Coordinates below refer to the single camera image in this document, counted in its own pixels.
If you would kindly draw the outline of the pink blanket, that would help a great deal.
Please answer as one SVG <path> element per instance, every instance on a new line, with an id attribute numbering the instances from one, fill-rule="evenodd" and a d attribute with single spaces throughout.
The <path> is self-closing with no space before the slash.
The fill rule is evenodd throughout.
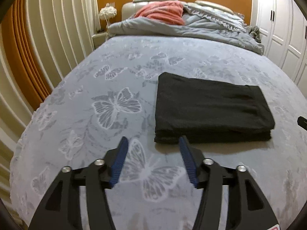
<path id="1" fill-rule="evenodd" d="M 180 1 L 160 1 L 145 5 L 133 18 L 144 17 L 171 25 L 185 25 L 182 19 L 184 5 Z"/>

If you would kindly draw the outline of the grey ruffled duvet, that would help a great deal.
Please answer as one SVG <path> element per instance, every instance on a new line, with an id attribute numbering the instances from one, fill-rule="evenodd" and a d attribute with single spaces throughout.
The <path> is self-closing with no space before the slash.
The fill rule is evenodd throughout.
<path id="1" fill-rule="evenodd" d="M 259 55 L 264 54 L 264 46 L 250 35 L 248 26 L 239 16 L 195 3 L 187 3 L 183 9 L 183 25 L 166 24 L 146 17 L 129 18 L 112 24 L 108 28 L 108 37 L 120 35 L 190 37 L 222 42 Z"/>

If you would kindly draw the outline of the black pants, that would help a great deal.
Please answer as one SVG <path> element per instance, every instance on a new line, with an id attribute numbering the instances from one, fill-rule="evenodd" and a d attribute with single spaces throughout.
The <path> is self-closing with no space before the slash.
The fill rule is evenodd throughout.
<path id="1" fill-rule="evenodd" d="M 275 127 L 258 86 L 187 78 L 164 72 L 158 77 L 156 143 L 268 141 Z"/>

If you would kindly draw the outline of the white nightstand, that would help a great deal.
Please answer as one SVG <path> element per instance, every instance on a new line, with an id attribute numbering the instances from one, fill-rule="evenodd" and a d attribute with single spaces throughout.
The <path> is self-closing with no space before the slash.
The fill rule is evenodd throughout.
<path id="1" fill-rule="evenodd" d="M 92 35 L 94 49 L 100 47 L 105 41 L 107 37 L 107 32 L 100 32 Z"/>

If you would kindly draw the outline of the cream pleated curtain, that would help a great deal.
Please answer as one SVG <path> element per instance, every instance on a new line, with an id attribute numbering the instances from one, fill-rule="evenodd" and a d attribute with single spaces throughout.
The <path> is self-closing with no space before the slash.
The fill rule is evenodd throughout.
<path id="1" fill-rule="evenodd" d="M 1 22 L 1 200 L 10 212 L 18 140 L 29 122 L 44 136 L 55 107 L 77 95 L 64 84 L 94 51 L 99 29 L 97 0 L 14 0 Z"/>

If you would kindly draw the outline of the white wardrobe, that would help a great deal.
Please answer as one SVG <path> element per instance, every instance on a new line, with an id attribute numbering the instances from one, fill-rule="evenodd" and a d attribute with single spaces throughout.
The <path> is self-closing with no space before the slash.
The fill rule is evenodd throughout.
<path id="1" fill-rule="evenodd" d="M 264 55 L 306 96 L 306 18 L 294 0 L 252 0 L 250 24 L 260 29 Z"/>

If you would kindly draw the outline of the white flower lamp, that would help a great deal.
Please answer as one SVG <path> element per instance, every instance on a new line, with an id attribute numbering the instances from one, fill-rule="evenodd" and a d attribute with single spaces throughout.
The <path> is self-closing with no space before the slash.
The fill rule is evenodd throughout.
<path id="1" fill-rule="evenodd" d="M 115 2 L 113 3 L 106 3 L 106 6 L 103 7 L 99 11 L 99 19 L 106 23 L 105 31 L 108 30 L 110 25 L 110 19 L 115 18 L 117 15 L 117 9 L 115 8 Z"/>

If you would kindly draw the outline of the grey clothes pile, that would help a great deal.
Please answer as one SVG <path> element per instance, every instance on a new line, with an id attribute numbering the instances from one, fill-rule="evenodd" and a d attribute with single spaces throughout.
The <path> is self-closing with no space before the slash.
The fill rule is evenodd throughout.
<path id="1" fill-rule="evenodd" d="M 247 32 L 257 43 L 261 43 L 260 29 L 258 26 L 247 26 Z"/>

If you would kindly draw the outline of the cream padded headboard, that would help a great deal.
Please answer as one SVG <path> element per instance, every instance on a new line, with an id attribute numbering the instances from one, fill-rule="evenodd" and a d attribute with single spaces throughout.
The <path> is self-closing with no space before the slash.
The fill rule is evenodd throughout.
<path id="1" fill-rule="evenodd" d="M 122 6 L 121 9 L 121 20 L 124 21 L 131 17 L 133 14 L 137 13 L 138 10 L 140 10 L 142 7 L 144 7 L 147 4 L 154 3 L 154 2 L 163 2 L 163 1 L 177 1 L 177 0 L 133 0 L 132 2 L 126 3 Z M 234 12 L 225 6 L 208 2 L 208 1 L 202 1 L 202 0 L 196 0 L 194 2 L 197 5 L 203 6 L 203 7 L 211 7 L 214 9 L 221 10 L 223 12 L 228 12 L 229 14 L 234 14 Z"/>

